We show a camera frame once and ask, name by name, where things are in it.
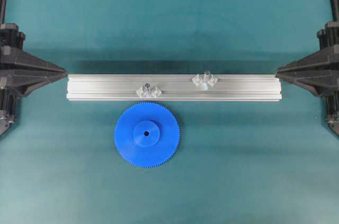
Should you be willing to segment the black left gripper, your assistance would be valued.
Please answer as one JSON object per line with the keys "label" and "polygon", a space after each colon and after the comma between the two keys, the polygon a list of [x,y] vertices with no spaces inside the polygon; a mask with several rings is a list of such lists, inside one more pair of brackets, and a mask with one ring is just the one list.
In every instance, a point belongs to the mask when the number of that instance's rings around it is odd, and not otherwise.
{"label": "black left gripper", "polygon": [[1,137],[17,120],[17,96],[67,76],[65,69],[21,50],[24,40],[16,24],[1,24]]}

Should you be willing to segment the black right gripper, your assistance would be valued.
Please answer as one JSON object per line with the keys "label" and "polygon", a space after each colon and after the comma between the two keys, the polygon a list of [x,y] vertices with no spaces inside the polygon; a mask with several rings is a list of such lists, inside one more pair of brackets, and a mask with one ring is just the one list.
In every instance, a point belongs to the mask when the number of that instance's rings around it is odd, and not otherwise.
{"label": "black right gripper", "polygon": [[320,51],[280,67],[276,77],[308,90],[313,96],[329,96],[338,91],[338,72],[293,72],[338,64],[338,21],[329,21],[316,36]]}

